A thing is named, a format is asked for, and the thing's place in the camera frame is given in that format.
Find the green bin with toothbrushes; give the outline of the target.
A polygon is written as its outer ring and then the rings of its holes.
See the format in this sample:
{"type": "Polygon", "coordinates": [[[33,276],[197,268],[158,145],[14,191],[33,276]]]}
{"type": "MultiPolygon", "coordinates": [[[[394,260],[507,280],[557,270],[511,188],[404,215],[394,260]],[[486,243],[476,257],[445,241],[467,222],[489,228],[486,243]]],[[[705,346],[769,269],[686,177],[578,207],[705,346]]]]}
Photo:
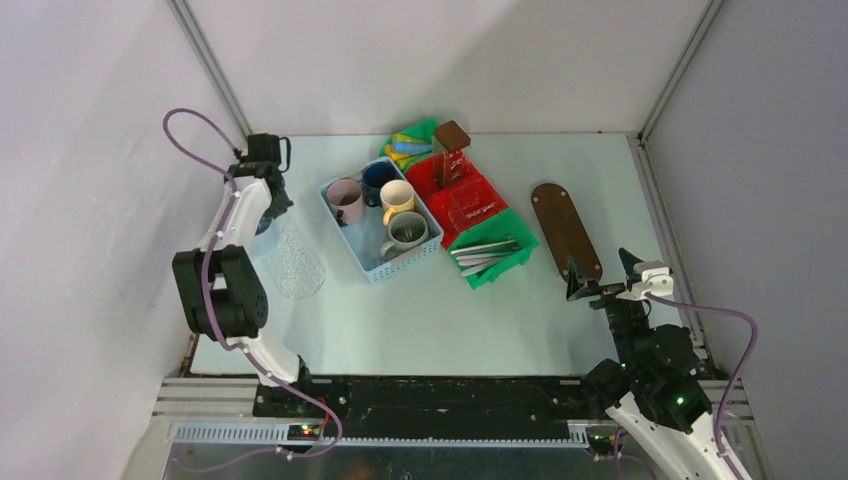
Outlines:
{"type": "Polygon", "coordinates": [[[468,285],[477,289],[524,265],[538,246],[521,217],[507,208],[460,233],[447,252],[468,285]]]}

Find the light blue plastic basket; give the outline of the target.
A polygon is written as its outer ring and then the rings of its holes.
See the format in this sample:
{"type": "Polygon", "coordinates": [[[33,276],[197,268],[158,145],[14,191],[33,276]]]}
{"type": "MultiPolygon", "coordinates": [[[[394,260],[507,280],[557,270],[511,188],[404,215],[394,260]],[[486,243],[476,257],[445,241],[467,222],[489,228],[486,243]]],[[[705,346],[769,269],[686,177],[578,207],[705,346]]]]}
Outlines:
{"type": "Polygon", "coordinates": [[[415,212],[422,215],[428,225],[428,236],[426,240],[414,246],[410,250],[400,252],[392,248],[386,257],[381,257],[379,248],[389,240],[388,228],[382,224],[382,208],[364,206],[364,217],[352,226],[343,226],[344,221],[333,211],[328,192],[330,186],[345,178],[356,180],[363,184],[362,178],[366,167],[386,166],[401,180],[405,180],[402,171],[388,157],[380,157],[366,164],[360,171],[343,176],[331,178],[317,187],[317,194],[325,206],[331,223],[335,225],[336,231],[343,238],[351,255],[355,258],[360,271],[371,285],[382,283],[392,276],[408,269],[411,265],[423,261],[435,254],[441,248],[441,240],[444,237],[443,229],[438,225],[430,210],[423,204],[423,200],[417,193],[415,199],[415,212]]]}

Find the glass jar with brown lid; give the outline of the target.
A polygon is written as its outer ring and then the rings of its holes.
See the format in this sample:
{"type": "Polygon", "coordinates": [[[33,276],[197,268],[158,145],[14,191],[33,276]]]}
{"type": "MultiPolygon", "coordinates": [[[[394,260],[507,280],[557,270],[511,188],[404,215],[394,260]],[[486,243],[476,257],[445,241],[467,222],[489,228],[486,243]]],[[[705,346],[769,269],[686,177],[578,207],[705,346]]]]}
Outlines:
{"type": "Polygon", "coordinates": [[[435,179],[441,187],[447,187],[461,176],[458,169],[471,137],[455,120],[450,120],[435,128],[432,143],[435,179]]]}

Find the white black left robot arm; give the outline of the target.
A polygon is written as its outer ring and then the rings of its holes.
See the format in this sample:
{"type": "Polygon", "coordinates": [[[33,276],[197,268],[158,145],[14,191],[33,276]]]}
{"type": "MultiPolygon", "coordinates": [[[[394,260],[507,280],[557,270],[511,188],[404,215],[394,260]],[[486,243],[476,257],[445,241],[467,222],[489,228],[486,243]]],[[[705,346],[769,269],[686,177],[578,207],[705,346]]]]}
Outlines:
{"type": "Polygon", "coordinates": [[[278,404],[304,416],[316,403],[315,388],[302,358],[283,344],[267,341],[266,290],[249,252],[254,238],[291,206],[283,174],[290,167],[291,142],[270,133],[252,134],[247,151],[224,173],[223,198],[198,246],[172,260],[187,325],[228,352],[242,355],[263,386],[280,388],[278,404]]]}

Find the pink ceramic mug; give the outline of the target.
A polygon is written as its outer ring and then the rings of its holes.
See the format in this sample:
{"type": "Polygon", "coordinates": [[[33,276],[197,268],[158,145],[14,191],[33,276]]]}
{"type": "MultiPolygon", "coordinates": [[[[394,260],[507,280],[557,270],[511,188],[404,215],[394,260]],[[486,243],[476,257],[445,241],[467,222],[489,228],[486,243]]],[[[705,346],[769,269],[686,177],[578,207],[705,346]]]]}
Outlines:
{"type": "Polygon", "coordinates": [[[360,183],[352,178],[341,178],[333,182],[327,189],[326,199],[340,227],[359,223],[365,216],[363,189],[360,183]]]}

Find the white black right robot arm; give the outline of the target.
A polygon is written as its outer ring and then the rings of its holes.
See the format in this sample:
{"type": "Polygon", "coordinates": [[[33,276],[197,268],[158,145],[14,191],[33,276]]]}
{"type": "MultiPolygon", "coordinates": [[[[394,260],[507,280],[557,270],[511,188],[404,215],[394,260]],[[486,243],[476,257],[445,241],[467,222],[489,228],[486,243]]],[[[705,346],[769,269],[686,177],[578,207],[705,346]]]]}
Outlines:
{"type": "Polygon", "coordinates": [[[734,371],[721,401],[712,405],[696,377],[699,357],[689,329],[649,322],[653,303],[695,308],[673,300],[671,268],[626,249],[620,249],[619,258],[626,280],[610,285],[590,277],[574,257],[568,259],[568,300],[588,298],[592,309],[604,311],[618,355],[581,378],[583,408],[593,417],[615,421],[671,478],[750,478],[723,433],[741,372],[734,371]]]}

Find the light blue ceramic mug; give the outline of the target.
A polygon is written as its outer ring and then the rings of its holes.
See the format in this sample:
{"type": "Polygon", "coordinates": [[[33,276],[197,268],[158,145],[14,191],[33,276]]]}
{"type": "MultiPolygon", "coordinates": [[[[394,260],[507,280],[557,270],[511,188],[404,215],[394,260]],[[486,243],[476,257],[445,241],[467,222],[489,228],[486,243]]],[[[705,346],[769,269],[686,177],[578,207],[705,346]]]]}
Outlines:
{"type": "Polygon", "coordinates": [[[252,257],[269,255],[279,242],[279,232],[272,219],[263,218],[257,226],[249,253],[252,257]]]}

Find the clear glass rectangular container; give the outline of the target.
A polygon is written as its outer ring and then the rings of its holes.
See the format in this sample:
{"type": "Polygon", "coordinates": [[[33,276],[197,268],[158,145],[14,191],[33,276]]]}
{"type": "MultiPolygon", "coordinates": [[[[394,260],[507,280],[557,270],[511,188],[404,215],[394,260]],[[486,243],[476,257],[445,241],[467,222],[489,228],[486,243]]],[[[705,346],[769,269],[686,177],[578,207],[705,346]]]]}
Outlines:
{"type": "Polygon", "coordinates": [[[448,218],[457,231],[464,231],[504,209],[504,202],[481,175],[457,182],[449,188],[448,218]]]}

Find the grey ceramic mug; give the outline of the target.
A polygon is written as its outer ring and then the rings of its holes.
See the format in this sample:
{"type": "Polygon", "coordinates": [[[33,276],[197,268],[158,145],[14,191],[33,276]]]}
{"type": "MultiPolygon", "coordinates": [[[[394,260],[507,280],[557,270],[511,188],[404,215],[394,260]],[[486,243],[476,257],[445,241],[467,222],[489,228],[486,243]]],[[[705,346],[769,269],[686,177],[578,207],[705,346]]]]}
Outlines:
{"type": "Polygon", "coordinates": [[[409,251],[429,238],[429,224],[419,213],[398,213],[390,220],[388,240],[380,247],[380,257],[388,260],[391,255],[409,251]]]}

